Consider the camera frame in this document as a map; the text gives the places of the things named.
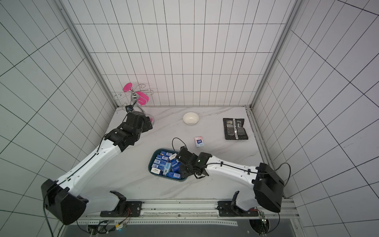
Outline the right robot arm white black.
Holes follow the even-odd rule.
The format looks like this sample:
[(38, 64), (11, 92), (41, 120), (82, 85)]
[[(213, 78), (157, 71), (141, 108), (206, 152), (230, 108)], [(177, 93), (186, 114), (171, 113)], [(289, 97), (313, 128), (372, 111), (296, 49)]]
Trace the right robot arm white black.
[(196, 155), (183, 146), (175, 158), (181, 163), (181, 173), (204, 177), (219, 175), (241, 185), (247, 190), (235, 192), (235, 205), (244, 211), (261, 206), (264, 209), (279, 213), (285, 182), (268, 164), (243, 166), (221, 160), (208, 153)]

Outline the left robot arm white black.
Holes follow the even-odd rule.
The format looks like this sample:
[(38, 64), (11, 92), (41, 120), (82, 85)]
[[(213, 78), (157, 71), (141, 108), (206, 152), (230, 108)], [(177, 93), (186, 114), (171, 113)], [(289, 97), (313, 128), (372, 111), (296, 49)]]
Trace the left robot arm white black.
[(104, 197), (82, 197), (87, 183), (113, 158), (128, 146), (133, 146), (143, 132), (153, 128), (150, 117), (142, 112), (126, 114), (117, 128), (107, 133), (101, 143), (83, 161), (60, 176), (57, 180), (47, 179), (41, 185), (43, 211), (50, 212), (64, 225), (70, 225), (83, 215), (104, 212), (122, 217), (127, 212), (126, 197), (111, 191)]

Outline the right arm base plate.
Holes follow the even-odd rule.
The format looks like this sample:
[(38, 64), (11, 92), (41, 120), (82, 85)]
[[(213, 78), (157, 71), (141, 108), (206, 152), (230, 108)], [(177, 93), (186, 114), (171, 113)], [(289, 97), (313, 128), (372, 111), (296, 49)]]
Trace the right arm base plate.
[(220, 217), (258, 217), (257, 211), (252, 210), (242, 210), (235, 204), (232, 204), (231, 200), (218, 201), (217, 210), (219, 211)]

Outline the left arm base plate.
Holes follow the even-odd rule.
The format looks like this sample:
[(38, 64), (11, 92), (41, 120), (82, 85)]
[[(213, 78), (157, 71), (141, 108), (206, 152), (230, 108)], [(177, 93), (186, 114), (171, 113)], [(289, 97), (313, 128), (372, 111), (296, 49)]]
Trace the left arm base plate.
[(127, 216), (139, 217), (142, 210), (142, 204), (141, 201), (120, 201), (114, 210), (102, 211), (100, 216), (111, 218), (126, 218)]

